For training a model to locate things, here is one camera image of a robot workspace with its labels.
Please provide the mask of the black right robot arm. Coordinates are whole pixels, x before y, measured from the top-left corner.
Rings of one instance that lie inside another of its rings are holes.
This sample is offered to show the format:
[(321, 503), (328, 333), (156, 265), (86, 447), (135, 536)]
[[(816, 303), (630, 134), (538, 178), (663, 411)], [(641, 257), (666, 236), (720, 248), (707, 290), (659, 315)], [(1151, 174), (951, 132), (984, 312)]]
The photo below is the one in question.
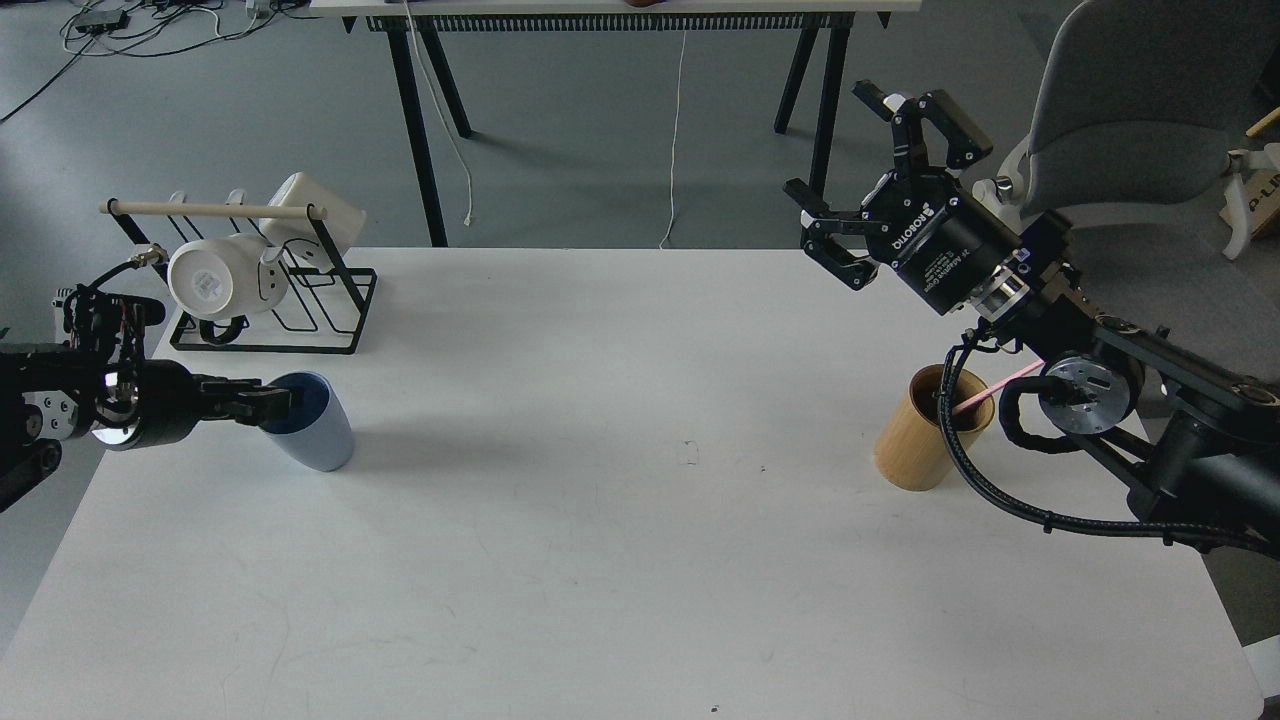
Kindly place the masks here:
[[(1070, 224), (1050, 213), (1014, 232), (961, 187), (957, 172), (992, 152), (989, 137), (943, 91), (854, 95), (884, 120), (893, 167), (859, 208), (833, 210), (804, 181), (803, 249), (852, 290), (892, 270), (933, 311), (974, 307), (977, 325), (945, 360), (937, 392), (943, 446), (993, 506), (1044, 532), (1149, 537), (1201, 552), (1277, 557), (1277, 389), (1230, 372), (1091, 304), (1066, 258)], [(1010, 380), (998, 421), (1015, 446), (1088, 454), (1128, 489), (1129, 521), (1037, 507), (988, 480), (961, 447), (954, 396), (969, 355), (1005, 345), (1043, 361)]]

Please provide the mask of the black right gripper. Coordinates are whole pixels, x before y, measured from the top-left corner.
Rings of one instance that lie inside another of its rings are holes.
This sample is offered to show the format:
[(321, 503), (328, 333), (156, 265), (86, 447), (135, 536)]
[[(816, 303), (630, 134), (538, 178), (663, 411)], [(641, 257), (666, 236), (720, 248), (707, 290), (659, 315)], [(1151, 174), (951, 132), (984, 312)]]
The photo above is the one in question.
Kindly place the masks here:
[[(859, 79), (852, 95), (890, 126), (893, 172), (859, 211), (835, 211), (805, 181), (788, 179), (783, 192), (801, 210), (800, 249), (854, 291), (868, 287), (882, 263), (940, 315), (965, 304), (983, 318), (1011, 314), (1032, 295), (1012, 259), (1020, 241), (945, 170), (988, 158), (993, 141), (942, 88), (906, 97)], [(946, 142), (945, 169), (931, 165), (924, 123)], [(873, 259), (838, 236), (865, 238)]]

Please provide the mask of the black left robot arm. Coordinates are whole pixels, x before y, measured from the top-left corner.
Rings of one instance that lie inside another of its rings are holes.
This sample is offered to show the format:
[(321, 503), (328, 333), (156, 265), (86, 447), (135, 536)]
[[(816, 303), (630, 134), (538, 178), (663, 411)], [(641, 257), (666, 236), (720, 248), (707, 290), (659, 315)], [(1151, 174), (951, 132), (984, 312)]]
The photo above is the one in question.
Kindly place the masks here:
[(102, 287), (123, 272), (165, 260), (165, 251), (150, 245), (74, 286), (60, 306), (63, 342), (3, 345), (3, 509), (55, 473), (63, 439), (100, 430), (114, 450), (174, 445), (201, 421), (265, 427), (314, 398), (306, 389), (195, 374), (147, 357), (145, 332), (164, 319), (164, 304)]

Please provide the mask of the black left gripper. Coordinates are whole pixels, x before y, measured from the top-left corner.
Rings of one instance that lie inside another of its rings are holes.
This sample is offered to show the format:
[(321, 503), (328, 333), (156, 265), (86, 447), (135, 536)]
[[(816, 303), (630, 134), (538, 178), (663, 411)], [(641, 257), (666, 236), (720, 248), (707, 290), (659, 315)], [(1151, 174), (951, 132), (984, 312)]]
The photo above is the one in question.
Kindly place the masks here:
[(257, 378), (198, 375), (197, 387), (195, 375), (172, 360), (148, 360), (133, 377), (109, 372), (105, 382), (92, 436), (115, 451), (179, 442), (201, 419), (278, 424), (301, 407), (305, 396), (301, 389), (273, 389)]

